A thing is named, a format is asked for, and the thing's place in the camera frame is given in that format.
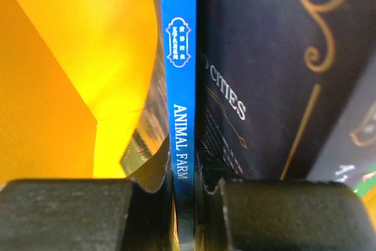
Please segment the green 104-storey treehouse book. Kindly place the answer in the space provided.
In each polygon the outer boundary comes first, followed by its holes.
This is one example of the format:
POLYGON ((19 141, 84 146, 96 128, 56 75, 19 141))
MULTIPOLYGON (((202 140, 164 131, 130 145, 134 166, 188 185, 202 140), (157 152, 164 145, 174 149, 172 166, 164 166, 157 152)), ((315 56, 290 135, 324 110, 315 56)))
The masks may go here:
POLYGON ((375 189, 375 170, 365 174, 359 184, 353 189, 353 191, 363 199, 365 203, 368 203, 374 197, 375 189))

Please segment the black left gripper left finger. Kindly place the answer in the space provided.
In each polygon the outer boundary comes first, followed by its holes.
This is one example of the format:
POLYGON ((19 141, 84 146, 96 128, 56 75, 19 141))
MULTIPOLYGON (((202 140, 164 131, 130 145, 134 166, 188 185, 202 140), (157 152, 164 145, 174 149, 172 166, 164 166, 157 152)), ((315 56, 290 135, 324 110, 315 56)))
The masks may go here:
POLYGON ((172 250, 169 140, 124 179, 18 179, 1 189, 2 250, 172 250))

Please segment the blue Animal Farm book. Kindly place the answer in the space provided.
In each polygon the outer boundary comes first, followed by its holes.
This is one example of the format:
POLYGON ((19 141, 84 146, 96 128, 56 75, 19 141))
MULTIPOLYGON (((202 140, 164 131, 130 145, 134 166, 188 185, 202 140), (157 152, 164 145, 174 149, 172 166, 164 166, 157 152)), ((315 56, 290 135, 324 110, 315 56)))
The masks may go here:
POLYGON ((120 160, 135 186, 125 250, 193 250, 197 0, 153 0, 157 48, 145 104, 120 160))

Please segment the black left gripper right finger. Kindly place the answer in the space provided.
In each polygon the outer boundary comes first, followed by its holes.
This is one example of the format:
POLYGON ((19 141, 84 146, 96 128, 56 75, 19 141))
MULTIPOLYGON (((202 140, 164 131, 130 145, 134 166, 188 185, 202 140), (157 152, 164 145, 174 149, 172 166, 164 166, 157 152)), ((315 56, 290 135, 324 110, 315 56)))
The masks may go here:
POLYGON ((201 250, 374 250, 375 229, 347 186, 245 180, 196 142, 201 250))

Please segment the dark Tale of Two Cities book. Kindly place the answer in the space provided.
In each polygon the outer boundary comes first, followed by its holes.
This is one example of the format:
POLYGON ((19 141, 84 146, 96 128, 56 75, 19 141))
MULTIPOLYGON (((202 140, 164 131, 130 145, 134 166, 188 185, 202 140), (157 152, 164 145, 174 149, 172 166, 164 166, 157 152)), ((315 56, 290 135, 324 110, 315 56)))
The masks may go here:
POLYGON ((198 0, 197 123, 248 179, 303 179, 375 53, 375 0, 198 0))

